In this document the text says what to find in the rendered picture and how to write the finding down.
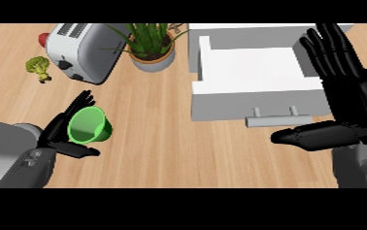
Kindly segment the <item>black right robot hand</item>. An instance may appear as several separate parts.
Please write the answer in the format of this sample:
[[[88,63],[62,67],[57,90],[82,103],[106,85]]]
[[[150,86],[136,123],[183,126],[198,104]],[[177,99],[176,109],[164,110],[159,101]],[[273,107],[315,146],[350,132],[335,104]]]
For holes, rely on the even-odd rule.
[[[298,39],[321,79],[334,119],[272,133],[273,144],[306,151],[367,145],[367,69],[334,23],[316,23]]]

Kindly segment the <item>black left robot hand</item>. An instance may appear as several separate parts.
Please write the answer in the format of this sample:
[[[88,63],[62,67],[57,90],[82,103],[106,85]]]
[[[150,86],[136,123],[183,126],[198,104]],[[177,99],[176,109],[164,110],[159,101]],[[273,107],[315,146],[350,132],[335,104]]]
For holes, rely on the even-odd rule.
[[[91,91],[82,90],[69,103],[66,110],[54,116],[45,126],[36,141],[39,148],[51,148],[56,153],[73,158],[100,155],[100,152],[94,148],[72,143],[67,135],[69,120],[73,114],[93,105]]]

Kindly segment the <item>green cup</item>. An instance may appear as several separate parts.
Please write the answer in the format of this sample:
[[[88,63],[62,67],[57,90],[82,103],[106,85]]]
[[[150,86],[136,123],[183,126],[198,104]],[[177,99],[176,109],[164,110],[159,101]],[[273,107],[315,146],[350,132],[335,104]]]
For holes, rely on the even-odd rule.
[[[112,126],[103,110],[90,106],[82,108],[67,122],[67,138],[76,144],[103,142],[112,135]]]

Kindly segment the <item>white open drawer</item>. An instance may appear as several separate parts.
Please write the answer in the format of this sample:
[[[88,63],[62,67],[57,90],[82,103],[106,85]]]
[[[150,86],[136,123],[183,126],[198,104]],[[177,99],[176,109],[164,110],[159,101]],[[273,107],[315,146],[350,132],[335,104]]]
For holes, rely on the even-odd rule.
[[[199,38],[201,78],[192,82],[192,120],[244,119],[254,114],[326,115],[318,77],[304,73],[291,48],[214,49]]]

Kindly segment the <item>green broccoli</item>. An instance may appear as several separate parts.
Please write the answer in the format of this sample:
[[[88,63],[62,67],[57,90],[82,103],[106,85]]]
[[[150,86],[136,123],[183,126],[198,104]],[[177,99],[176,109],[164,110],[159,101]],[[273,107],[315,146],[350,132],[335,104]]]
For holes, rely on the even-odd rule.
[[[25,62],[25,70],[38,76],[39,82],[51,80],[51,77],[47,74],[48,65],[48,59],[42,56],[35,56]]]

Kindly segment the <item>silver toaster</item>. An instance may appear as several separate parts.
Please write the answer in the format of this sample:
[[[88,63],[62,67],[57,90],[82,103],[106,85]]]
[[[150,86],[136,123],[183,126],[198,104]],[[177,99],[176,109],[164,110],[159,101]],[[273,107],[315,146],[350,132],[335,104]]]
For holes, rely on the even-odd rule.
[[[45,53],[65,75],[102,84],[113,69],[128,35],[124,23],[59,23],[45,39]]]

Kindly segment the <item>white cabinet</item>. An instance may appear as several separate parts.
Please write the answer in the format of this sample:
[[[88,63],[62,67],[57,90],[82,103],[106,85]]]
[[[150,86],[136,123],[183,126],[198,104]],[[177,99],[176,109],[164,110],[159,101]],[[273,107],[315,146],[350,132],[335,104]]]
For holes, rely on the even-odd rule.
[[[315,77],[316,73],[298,43],[304,31],[313,27],[313,23],[189,23],[189,72],[201,72],[199,37],[208,36],[214,49],[291,48],[301,73]]]

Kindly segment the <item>red round object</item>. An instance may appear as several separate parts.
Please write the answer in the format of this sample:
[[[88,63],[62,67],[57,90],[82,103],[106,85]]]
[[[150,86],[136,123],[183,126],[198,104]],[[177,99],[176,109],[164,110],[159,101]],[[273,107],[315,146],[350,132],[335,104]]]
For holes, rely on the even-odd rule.
[[[45,49],[45,43],[47,43],[48,35],[50,35],[50,33],[41,33],[38,35],[38,44],[39,44],[41,48],[44,48],[44,49]]]

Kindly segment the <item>potted green plant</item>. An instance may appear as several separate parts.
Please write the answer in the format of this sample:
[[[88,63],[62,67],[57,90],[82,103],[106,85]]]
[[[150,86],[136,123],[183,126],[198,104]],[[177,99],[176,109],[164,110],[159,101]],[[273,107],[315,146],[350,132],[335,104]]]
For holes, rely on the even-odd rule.
[[[136,68],[147,73],[162,71],[174,59],[174,42],[187,33],[173,23],[127,23],[127,33],[107,25],[124,40],[125,48],[113,48],[128,53]]]

